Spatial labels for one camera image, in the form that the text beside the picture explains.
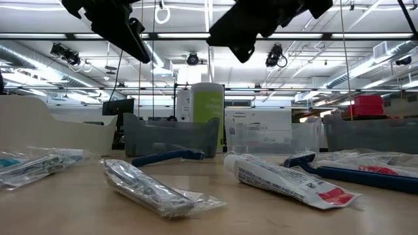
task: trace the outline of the security camera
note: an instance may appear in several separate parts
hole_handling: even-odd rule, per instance
[[[187,58],[187,64],[190,66],[195,66],[199,63],[199,58],[197,57],[196,52],[191,52]]]

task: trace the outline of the ventilation duct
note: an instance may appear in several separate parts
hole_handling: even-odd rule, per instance
[[[379,44],[374,48],[374,53],[362,58],[361,60],[349,66],[348,70],[350,78],[348,78],[347,69],[343,69],[341,72],[338,72],[329,77],[329,82],[323,84],[320,88],[332,89],[335,86],[348,81],[349,79],[356,78],[367,72],[372,71],[373,69],[380,66],[382,63],[402,59],[403,57],[405,57],[406,54],[408,54],[417,46],[418,41],[406,41],[402,43],[392,41]],[[295,101],[308,100],[318,94],[318,91],[310,91],[305,92],[303,94],[298,94],[295,97]]]
[[[39,71],[45,78],[53,76],[54,80],[68,80],[71,87],[102,87],[103,85],[78,72],[74,72],[67,66],[53,63],[53,60],[22,46],[17,42],[3,41],[0,43],[0,58],[5,61],[13,61],[13,64],[23,68]],[[115,99],[126,99],[124,95],[115,91]]]

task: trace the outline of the table surface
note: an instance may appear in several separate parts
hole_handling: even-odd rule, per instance
[[[417,195],[327,180],[364,195],[348,208],[323,211],[239,183],[223,169],[220,156],[198,163],[171,160],[141,170],[171,187],[216,196],[227,205],[165,220],[111,190],[101,165],[88,163],[0,192],[1,234],[407,235],[418,230]]]

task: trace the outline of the ceiling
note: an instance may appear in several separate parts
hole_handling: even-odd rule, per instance
[[[205,32],[204,0],[165,0],[170,9],[170,20],[164,24],[154,22],[154,4],[152,0],[145,0],[133,5],[131,17],[138,18],[144,24],[145,32]],[[230,8],[232,0],[213,0],[213,20],[216,22]],[[343,0],[343,6],[349,6],[350,1]],[[354,10],[343,10],[346,31],[349,32],[410,32],[410,28],[401,10],[398,10],[396,0],[380,1],[377,8],[367,14],[360,22],[350,27],[373,5],[376,0],[354,0]],[[410,8],[413,1],[404,1]],[[7,33],[90,33],[89,22],[79,20],[60,5],[60,0],[8,0],[0,1],[0,32]],[[334,2],[333,10],[326,12],[319,19],[311,20],[312,15],[305,12],[297,16],[284,29],[277,28],[277,32],[341,32],[342,21],[338,10],[340,1]],[[418,22],[418,9],[410,10],[414,22]],[[165,12],[159,12],[163,19]],[[21,45],[36,53],[53,58],[50,54],[54,42],[41,40],[18,41]],[[346,42],[347,61],[350,64],[370,55],[373,47],[381,41],[350,41]],[[90,72],[80,71],[83,75],[99,82],[104,86],[114,86],[115,76],[106,74],[105,65],[118,66],[120,49],[110,46],[104,41],[63,41],[60,42],[73,51],[80,52],[80,57],[87,59],[93,65]],[[267,53],[275,43],[281,43],[283,50],[288,52],[288,66],[285,69],[270,73],[265,67]],[[184,56],[190,52],[197,52],[198,56],[208,61],[208,45],[205,41],[155,41],[150,42],[157,55],[171,59],[174,69],[185,67]],[[315,57],[322,47],[328,46],[324,53]],[[262,84],[263,87],[309,87],[315,88],[337,72],[346,69],[346,57],[343,42],[309,42],[297,41],[257,41],[253,57],[245,64],[241,64],[228,48],[214,48],[214,79],[213,82],[225,84],[229,87],[253,87]],[[57,63],[65,64],[58,59]],[[373,82],[382,76],[390,74],[389,67],[377,68],[374,73],[361,79]],[[154,80],[157,87],[173,86],[171,77],[154,76],[150,72],[151,65],[139,63],[127,55],[121,61],[119,81],[128,86],[137,87],[139,78],[141,86],[151,86]],[[203,74],[202,81],[209,82],[209,75]],[[122,91],[126,95],[135,94],[134,91]]]

